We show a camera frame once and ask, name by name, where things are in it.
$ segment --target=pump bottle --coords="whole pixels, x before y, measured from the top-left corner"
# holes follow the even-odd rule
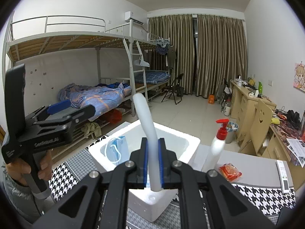
[[[219,128],[216,137],[212,141],[209,153],[201,169],[202,172],[207,172],[208,170],[215,168],[226,143],[228,122],[228,119],[216,121],[216,123],[222,123],[222,127]]]

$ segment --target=blue face mask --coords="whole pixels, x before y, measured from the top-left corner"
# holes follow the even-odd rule
[[[127,140],[125,136],[111,139],[105,146],[105,157],[114,165],[126,162],[130,158]]]

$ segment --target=human hand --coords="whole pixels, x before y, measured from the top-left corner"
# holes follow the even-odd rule
[[[38,171],[38,178],[43,180],[51,180],[52,178],[52,165],[53,160],[51,157],[51,151],[48,150],[47,154],[40,161],[41,170]],[[18,181],[24,186],[27,186],[26,180],[23,177],[23,174],[30,174],[31,167],[21,158],[17,158],[14,162],[6,164],[7,173],[14,180]]]

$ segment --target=metal screw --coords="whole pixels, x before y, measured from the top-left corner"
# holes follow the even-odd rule
[[[91,178],[97,178],[97,177],[99,176],[99,172],[96,171],[96,170],[93,170],[93,171],[91,171],[91,172],[89,173],[89,176],[90,176]]]
[[[208,171],[208,175],[209,175],[210,177],[216,177],[216,176],[218,175],[218,173],[217,173],[216,170],[212,169],[212,170],[209,170],[209,171]]]
[[[128,160],[128,161],[125,162],[125,166],[128,167],[128,168],[130,168],[130,167],[132,167],[134,165],[135,165],[135,162],[133,162],[131,160]]]
[[[182,162],[181,162],[181,161],[179,161],[179,160],[173,161],[173,166],[175,166],[175,167],[180,167],[181,165],[182,165]]]

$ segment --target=anime poster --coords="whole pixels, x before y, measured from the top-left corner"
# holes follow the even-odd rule
[[[293,86],[305,92],[305,65],[296,63],[294,73]]]

